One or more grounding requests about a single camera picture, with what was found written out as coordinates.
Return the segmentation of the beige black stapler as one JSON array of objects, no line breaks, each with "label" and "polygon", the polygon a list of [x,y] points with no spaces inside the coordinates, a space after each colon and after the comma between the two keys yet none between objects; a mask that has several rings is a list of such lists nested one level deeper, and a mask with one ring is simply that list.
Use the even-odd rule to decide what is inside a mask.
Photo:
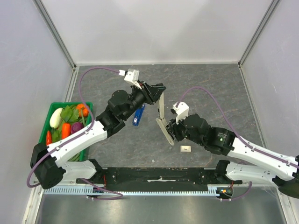
[{"label": "beige black stapler", "polygon": [[158,100],[157,111],[158,111],[158,118],[156,118],[156,122],[158,123],[162,133],[164,134],[169,144],[174,146],[174,141],[171,135],[167,131],[168,122],[165,119],[165,113],[164,113],[164,93],[161,94]]}]

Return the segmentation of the blue stapler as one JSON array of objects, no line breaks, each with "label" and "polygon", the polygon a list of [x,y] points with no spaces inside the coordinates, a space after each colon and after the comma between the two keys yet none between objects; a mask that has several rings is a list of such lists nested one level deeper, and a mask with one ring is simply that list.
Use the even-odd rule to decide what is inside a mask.
[{"label": "blue stapler", "polygon": [[133,126],[139,126],[144,109],[145,109],[145,104],[142,104],[142,106],[136,110],[132,122]]}]

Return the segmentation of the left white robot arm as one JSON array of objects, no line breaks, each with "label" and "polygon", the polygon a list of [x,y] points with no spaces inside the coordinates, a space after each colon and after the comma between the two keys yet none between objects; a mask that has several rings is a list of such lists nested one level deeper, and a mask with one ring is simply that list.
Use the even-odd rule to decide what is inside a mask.
[{"label": "left white robot arm", "polygon": [[155,104],[166,90],[162,84],[150,85],[139,82],[140,87],[132,86],[132,92],[115,91],[107,102],[104,112],[96,120],[80,131],[56,143],[45,145],[38,143],[34,146],[30,174],[35,174],[43,189],[50,189],[59,184],[68,173],[77,178],[87,178],[92,183],[102,180],[103,172],[98,168],[90,168],[86,176],[78,171],[67,168],[68,160],[87,147],[105,140],[118,133],[125,121],[143,104]]}]

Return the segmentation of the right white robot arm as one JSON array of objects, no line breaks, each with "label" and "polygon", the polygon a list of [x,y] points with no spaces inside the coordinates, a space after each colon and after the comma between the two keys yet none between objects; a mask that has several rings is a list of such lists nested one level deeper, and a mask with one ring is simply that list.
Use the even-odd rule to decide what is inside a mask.
[{"label": "right white robot arm", "polygon": [[228,129],[210,126],[197,114],[183,120],[172,119],[167,132],[174,141],[190,140],[212,154],[237,158],[250,165],[237,168],[232,162],[220,161],[214,171],[218,183],[231,181],[267,182],[290,197],[299,197],[299,158],[279,154],[256,145]]}]

